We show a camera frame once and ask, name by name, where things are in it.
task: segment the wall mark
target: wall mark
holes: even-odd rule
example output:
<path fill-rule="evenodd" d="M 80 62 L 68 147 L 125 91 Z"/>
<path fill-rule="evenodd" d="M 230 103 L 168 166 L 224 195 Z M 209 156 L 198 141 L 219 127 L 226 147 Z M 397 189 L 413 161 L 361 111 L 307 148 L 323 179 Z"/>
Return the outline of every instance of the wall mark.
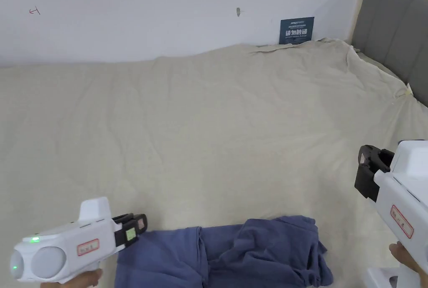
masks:
<path fill-rule="evenodd" d="M 40 12 L 37 9 L 37 6 L 35 6 L 35 8 L 36 8 L 35 10 L 31 10 L 31 8 L 30 8 L 30 14 L 34 14 L 34 12 L 37 11 L 37 13 L 40 15 Z"/>

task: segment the upholstered headboard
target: upholstered headboard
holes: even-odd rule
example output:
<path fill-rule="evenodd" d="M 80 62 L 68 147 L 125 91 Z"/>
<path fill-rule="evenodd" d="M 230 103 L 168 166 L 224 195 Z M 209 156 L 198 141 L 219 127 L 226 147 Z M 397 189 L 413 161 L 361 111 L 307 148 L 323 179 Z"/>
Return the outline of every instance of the upholstered headboard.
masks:
<path fill-rule="evenodd" d="M 428 0 L 363 0 L 352 44 L 428 106 Z"/>

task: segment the label sticker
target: label sticker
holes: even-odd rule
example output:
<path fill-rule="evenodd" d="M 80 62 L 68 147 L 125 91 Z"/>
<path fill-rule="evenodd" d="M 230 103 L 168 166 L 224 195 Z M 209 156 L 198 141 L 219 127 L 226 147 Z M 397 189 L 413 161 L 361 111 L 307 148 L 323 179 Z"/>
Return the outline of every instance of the label sticker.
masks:
<path fill-rule="evenodd" d="M 137 236 L 137 233 L 135 232 L 135 228 L 126 230 L 126 240 L 130 241 L 136 236 Z"/>
<path fill-rule="evenodd" d="M 77 255 L 80 257 L 100 248 L 100 240 L 93 239 L 77 246 Z"/>
<path fill-rule="evenodd" d="M 144 228 L 144 220 L 143 219 L 138 220 L 138 228 L 140 230 Z"/>
<path fill-rule="evenodd" d="M 391 207 L 391 217 L 400 226 L 407 238 L 411 239 L 415 230 L 395 205 Z"/>

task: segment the mattress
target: mattress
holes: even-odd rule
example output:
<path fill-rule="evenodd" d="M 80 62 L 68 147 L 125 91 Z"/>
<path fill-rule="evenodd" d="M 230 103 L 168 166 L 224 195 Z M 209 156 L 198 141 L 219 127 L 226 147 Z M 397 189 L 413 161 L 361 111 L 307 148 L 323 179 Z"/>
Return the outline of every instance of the mattress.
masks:
<path fill-rule="evenodd" d="M 363 144 L 428 138 L 428 111 L 343 41 L 236 45 L 185 58 L 0 70 L 1 287 L 25 235 L 107 196 L 150 229 L 315 218 L 334 287 L 395 266 L 354 188 Z M 113 283 L 115 260 L 103 287 Z"/>

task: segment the blue cloth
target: blue cloth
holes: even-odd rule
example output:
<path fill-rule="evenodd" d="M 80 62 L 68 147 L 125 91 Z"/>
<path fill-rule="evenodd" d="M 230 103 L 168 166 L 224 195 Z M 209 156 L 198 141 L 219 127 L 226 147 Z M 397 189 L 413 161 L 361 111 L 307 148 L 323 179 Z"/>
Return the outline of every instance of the blue cloth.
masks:
<path fill-rule="evenodd" d="M 315 220 L 146 232 L 119 253 L 115 288 L 297 288 L 333 283 Z"/>

